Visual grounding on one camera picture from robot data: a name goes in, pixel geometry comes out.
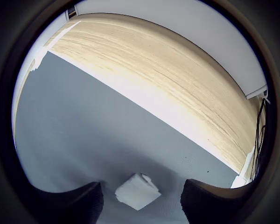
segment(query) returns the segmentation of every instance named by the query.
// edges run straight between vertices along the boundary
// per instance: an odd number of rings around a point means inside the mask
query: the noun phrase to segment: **wood grain surface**
[[[141,19],[74,16],[48,43],[78,21],[53,53],[241,171],[254,146],[259,100],[247,100],[232,77],[192,42]]]

